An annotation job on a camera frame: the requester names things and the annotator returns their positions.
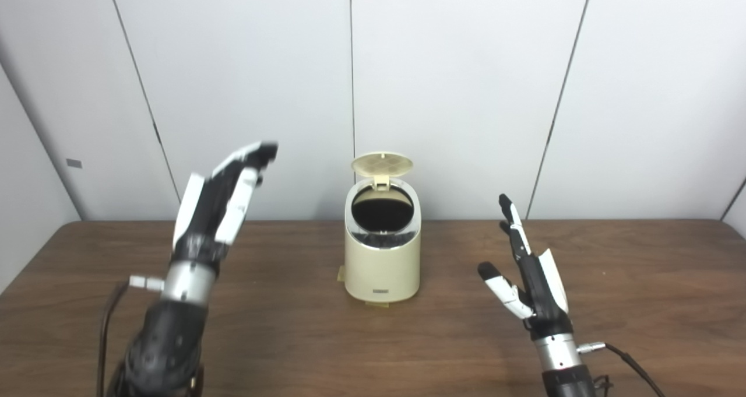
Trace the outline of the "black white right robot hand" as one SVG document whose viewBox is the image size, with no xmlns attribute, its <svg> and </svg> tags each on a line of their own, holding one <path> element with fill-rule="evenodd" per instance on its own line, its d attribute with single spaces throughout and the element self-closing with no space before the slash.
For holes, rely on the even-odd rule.
<svg viewBox="0 0 746 397">
<path fill-rule="evenodd" d="M 572 334 L 568 300 L 551 250 L 534 253 L 515 204 L 505 194 L 499 195 L 498 201 L 505 217 L 500 228 L 509 238 L 512 259 L 524 286 L 512 283 L 488 261 L 478 264 L 478 275 L 504 307 L 523 322 L 533 341 Z"/>
</svg>

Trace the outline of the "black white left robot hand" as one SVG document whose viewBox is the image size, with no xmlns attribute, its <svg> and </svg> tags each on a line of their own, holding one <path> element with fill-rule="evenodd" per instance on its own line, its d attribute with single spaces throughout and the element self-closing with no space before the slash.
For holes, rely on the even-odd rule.
<svg viewBox="0 0 746 397">
<path fill-rule="evenodd" d="M 277 142 L 255 142 L 230 153 L 209 176 L 190 175 L 175 222 L 172 261 L 213 264 L 226 258 L 277 152 Z"/>
</svg>

